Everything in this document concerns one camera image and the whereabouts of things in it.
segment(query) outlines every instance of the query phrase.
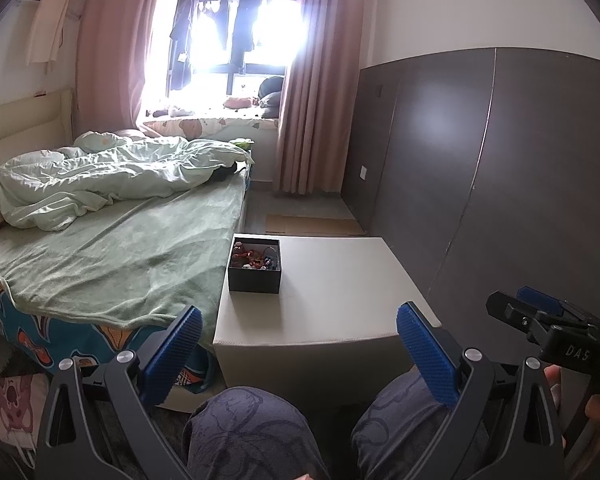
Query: white wall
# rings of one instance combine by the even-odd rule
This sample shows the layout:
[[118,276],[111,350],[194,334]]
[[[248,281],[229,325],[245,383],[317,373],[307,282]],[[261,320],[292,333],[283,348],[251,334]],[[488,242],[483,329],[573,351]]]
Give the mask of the white wall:
[[[80,15],[84,0],[71,0],[69,10]],[[16,1],[0,22],[0,104],[31,97],[37,92],[75,87],[75,53],[80,22],[64,21],[62,46],[51,70],[46,64],[25,63],[25,49],[37,2]]]
[[600,22],[583,0],[378,0],[364,66],[485,46],[600,59]]

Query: cartoon print fabric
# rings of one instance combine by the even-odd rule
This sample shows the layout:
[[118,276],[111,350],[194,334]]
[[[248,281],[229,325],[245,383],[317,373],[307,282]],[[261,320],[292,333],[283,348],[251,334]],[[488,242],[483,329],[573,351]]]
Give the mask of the cartoon print fabric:
[[[24,350],[35,362],[54,373],[65,357],[77,357],[81,366],[109,362],[123,349],[138,350],[158,326],[119,330],[103,325],[69,323],[45,316],[31,316],[16,309],[0,282],[0,335]],[[215,357],[198,346],[189,357],[176,384],[193,393],[213,381]]]
[[0,421],[7,431],[33,432],[33,375],[0,378]]

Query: headboard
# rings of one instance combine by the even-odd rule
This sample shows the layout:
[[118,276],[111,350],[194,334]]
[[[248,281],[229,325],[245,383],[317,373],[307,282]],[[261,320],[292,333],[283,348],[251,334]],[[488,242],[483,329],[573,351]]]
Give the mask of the headboard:
[[0,165],[11,157],[70,146],[72,90],[0,105]]

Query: knee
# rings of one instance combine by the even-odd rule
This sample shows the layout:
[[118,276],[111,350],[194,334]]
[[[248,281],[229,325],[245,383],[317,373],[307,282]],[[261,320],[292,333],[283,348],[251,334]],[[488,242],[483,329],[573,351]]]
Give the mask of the knee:
[[215,420],[223,420],[223,429],[227,431],[231,430],[231,426],[240,426],[253,418],[259,421],[284,418],[304,422],[304,416],[286,400],[249,386],[236,386],[220,392],[201,406],[192,420],[209,415]]

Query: green bedsheet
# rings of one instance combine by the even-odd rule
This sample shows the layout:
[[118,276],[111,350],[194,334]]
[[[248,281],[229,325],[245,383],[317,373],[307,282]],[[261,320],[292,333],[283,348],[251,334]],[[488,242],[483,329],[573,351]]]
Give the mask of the green bedsheet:
[[60,232],[0,231],[0,277],[17,309],[119,329],[203,314],[211,348],[246,170],[167,198],[125,200]]

